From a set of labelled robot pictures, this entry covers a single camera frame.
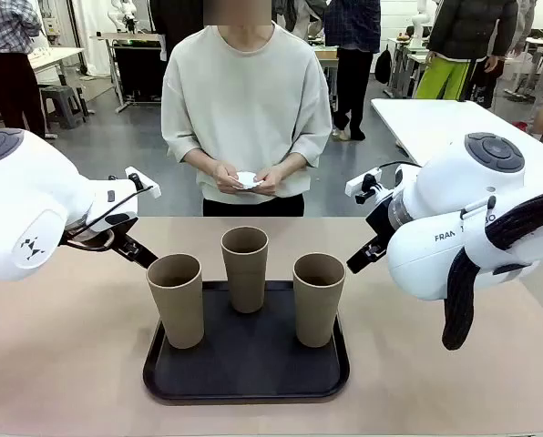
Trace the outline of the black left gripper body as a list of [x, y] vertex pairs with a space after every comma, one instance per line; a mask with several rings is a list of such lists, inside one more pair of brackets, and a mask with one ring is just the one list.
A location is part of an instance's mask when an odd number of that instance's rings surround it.
[[129, 219], [111, 229], [114, 238], [110, 249], [127, 260], [136, 260], [139, 254], [138, 242], [128, 234], [136, 223], [136, 219]]

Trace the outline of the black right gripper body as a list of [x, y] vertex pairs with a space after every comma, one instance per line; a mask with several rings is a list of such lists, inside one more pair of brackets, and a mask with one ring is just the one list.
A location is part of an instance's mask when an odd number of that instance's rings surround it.
[[389, 219], [390, 203], [390, 199], [384, 199], [375, 206], [374, 210], [365, 219], [375, 233], [375, 237], [370, 241], [371, 245], [387, 247], [393, 236], [393, 225]]

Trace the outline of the brown paper cup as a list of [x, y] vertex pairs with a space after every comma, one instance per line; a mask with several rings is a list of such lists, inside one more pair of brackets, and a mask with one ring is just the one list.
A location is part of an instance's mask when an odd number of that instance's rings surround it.
[[243, 314], [261, 309], [265, 296], [269, 239], [255, 227], [228, 230], [220, 241], [232, 307]]
[[147, 282], [169, 344], [183, 350], [198, 345], [204, 336], [200, 262], [184, 253], [157, 259]]
[[304, 346], [321, 348], [332, 337], [345, 266], [332, 255], [309, 253], [295, 261], [292, 275], [296, 336]]

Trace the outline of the white scalloped paper coaster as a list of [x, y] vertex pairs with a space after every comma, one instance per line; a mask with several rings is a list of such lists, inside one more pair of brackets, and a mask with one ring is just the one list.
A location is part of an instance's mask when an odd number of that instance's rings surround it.
[[259, 189], [265, 182], [265, 180], [259, 178], [256, 173], [250, 171], [238, 171], [233, 176], [233, 180], [233, 187], [238, 190]]

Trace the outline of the person's right forearm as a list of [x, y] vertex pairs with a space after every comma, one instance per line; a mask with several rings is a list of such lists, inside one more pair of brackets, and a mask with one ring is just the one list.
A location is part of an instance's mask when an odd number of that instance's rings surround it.
[[182, 160], [212, 178], [218, 174], [220, 169], [220, 162], [211, 158], [200, 148], [190, 150]]

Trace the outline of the person's left forearm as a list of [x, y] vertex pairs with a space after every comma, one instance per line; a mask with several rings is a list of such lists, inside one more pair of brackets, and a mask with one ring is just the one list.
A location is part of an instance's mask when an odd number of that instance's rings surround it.
[[306, 168], [308, 162], [300, 153], [289, 154], [281, 163], [275, 166], [275, 172], [280, 179], [286, 179], [293, 173]]

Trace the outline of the person's right hand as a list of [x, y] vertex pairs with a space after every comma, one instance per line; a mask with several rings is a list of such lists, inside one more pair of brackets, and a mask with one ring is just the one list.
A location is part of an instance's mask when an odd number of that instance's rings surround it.
[[216, 161], [212, 170], [212, 177], [220, 192], [234, 194], [243, 189], [234, 166], [222, 161]]

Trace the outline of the person's left hand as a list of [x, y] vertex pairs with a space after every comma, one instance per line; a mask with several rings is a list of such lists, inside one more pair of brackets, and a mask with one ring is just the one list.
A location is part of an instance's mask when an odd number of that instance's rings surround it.
[[283, 171], [279, 165], [265, 168], [256, 174], [255, 186], [251, 191], [259, 195], [274, 197], [283, 178]]

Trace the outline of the white table with grey legs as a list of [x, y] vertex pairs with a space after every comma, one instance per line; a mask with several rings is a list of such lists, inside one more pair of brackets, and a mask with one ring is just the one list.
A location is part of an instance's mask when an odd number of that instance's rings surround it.
[[374, 98], [371, 106], [421, 165], [461, 134], [489, 132], [513, 142], [523, 152], [528, 172], [543, 175], [543, 144], [473, 102]]

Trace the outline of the grey plastic step stool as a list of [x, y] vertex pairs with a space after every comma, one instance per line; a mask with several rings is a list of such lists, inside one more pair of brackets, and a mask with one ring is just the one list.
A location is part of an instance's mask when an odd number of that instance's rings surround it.
[[89, 116], [81, 87], [64, 85], [41, 86], [40, 95], [45, 112], [46, 130], [52, 123], [63, 129], [74, 129]]

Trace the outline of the black plastic tray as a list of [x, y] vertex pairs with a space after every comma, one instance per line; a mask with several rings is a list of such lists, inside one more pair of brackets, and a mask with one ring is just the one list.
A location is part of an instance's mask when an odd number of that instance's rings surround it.
[[170, 404], [194, 402], [316, 401], [347, 383], [350, 363], [339, 323], [321, 348], [302, 345], [295, 334], [293, 285], [266, 284], [263, 307], [240, 314], [224, 280], [203, 284], [205, 333], [186, 350], [172, 347], [158, 325], [143, 366], [148, 392]]

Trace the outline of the black backpack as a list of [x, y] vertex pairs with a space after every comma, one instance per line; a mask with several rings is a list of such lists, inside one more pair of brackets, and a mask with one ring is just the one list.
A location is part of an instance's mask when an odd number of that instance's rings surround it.
[[386, 46], [383, 52], [378, 56], [374, 66], [374, 78], [377, 82], [388, 85], [392, 73], [392, 55], [389, 47]]

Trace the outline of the person in blue checked shirt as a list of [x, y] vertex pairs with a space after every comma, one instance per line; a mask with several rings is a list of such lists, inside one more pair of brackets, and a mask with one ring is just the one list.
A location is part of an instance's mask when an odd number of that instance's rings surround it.
[[380, 0], [331, 0], [324, 13], [325, 44], [337, 48], [337, 107], [334, 134], [365, 140], [364, 99], [381, 41]]

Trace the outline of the person in cream sweatshirt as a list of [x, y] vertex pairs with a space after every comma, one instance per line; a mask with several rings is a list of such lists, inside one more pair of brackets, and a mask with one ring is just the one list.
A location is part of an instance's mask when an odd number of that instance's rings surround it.
[[314, 50], [269, 22], [208, 25], [172, 50], [163, 79], [161, 133], [178, 162], [200, 148], [236, 171], [259, 173], [300, 153], [308, 165], [274, 197], [222, 193], [197, 170], [207, 217], [300, 217], [332, 133], [329, 92]]

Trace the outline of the white background desk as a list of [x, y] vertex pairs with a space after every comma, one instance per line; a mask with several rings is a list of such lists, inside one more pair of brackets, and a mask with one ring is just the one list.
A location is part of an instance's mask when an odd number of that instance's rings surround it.
[[80, 47], [38, 47], [28, 55], [31, 67], [41, 86], [67, 85], [67, 73], [64, 61], [72, 56], [81, 55], [84, 51]]

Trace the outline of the person in plaid shirt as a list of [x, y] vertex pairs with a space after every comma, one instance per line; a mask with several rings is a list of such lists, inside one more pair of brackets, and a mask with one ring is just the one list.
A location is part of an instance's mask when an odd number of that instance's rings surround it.
[[29, 0], [0, 0], [0, 115], [6, 127], [45, 137], [39, 87], [28, 59], [40, 30]]

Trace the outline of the person in black puffer jacket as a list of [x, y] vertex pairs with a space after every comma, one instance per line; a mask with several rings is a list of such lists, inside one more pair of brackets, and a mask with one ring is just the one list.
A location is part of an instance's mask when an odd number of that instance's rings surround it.
[[462, 101], [476, 66], [493, 71], [517, 28], [517, 0], [441, 0], [416, 99]]

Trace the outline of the person in black top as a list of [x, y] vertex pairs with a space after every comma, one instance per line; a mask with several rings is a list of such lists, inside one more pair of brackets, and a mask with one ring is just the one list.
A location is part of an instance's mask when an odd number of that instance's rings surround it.
[[203, 0], [149, 0], [149, 6], [163, 62], [180, 41], [204, 28]]

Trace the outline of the metal frame workbench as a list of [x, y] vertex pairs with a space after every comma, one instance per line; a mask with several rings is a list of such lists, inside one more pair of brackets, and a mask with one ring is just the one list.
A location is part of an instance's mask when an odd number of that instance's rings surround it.
[[118, 97], [117, 114], [128, 107], [160, 103], [166, 69], [166, 62], [161, 59], [160, 35], [96, 32], [91, 39], [105, 43], [110, 77]]

